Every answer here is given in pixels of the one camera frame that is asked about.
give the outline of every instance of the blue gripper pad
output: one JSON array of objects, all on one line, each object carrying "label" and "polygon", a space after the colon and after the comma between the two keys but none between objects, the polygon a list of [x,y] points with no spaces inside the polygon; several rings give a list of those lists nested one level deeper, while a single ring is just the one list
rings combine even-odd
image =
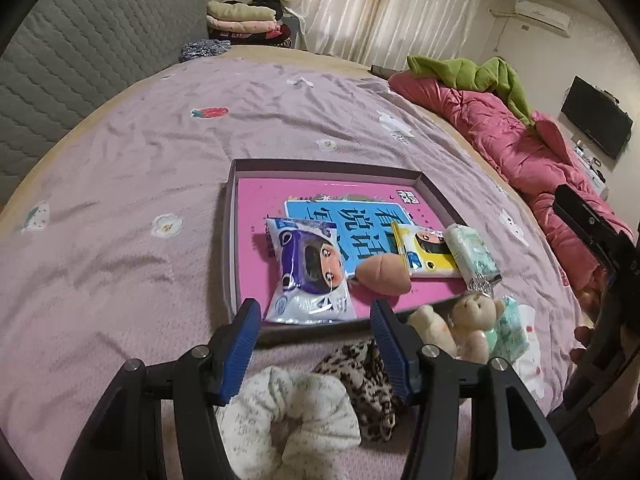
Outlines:
[{"label": "blue gripper pad", "polygon": [[398,321],[385,300],[376,300],[370,311],[371,330],[394,393],[406,405],[417,402],[422,389],[418,353],[422,340],[414,327]]},{"label": "blue gripper pad", "polygon": [[[218,400],[223,404],[227,404],[240,391],[261,322],[260,304],[253,299],[244,300],[233,322],[214,334],[214,358],[222,359],[222,384]],[[222,331],[220,339],[217,338],[218,331]]]}]

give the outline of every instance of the television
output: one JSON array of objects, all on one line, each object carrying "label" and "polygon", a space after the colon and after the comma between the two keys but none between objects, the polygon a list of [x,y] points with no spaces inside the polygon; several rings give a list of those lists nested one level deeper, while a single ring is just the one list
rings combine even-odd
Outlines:
[{"label": "television", "polygon": [[564,100],[562,113],[612,158],[618,158],[631,136],[631,118],[578,76]]}]

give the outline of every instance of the gray quilted mattress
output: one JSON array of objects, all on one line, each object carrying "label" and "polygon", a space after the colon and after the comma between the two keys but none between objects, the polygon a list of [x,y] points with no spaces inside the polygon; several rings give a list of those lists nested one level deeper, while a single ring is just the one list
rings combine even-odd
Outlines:
[{"label": "gray quilted mattress", "polygon": [[38,1],[0,57],[0,209],[82,119],[207,37],[207,1]]}]

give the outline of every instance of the plush toy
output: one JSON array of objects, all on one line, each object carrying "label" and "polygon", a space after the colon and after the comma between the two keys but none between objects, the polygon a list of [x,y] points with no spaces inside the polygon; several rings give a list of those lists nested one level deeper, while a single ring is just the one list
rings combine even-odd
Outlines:
[{"label": "plush toy", "polygon": [[411,290],[411,277],[399,254],[370,256],[356,267],[356,278],[369,290],[383,296],[400,296]]},{"label": "plush toy", "polygon": [[436,345],[452,357],[458,355],[458,345],[453,341],[447,323],[434,312],[431,305],[418,307],[406,322],[415,328],[425,345]]},{"label": "plush toy", "polygon": [[431,305],[423,305],[409,316],[425,344],[434,344],[452,357],[485,364],[489,359],[489,345],[485,331],[494,328],[504,312],[502,300],[473,292],[465,294],[450,313],[451,327],[434,312]]},{"label": "plush toy", "polygon": [[463,296],[453,307],[451,335],[458,344],[458,355],[465,361],[484,364],[489,359],[485,331],[491,330],[504,312],[502,300],[475,292]]}]

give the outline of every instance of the book cover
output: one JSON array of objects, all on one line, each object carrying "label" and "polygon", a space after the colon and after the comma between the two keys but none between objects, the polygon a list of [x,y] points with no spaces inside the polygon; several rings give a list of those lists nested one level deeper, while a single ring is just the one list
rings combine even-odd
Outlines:
[{"label": "book cover", "polygon": [[374,254],[398,253],[392,222],[413,224],[401,205],[393,202],[351,200],[287,200],[290,218],[334,222],[338,226],[338,246],[347,276]]}]

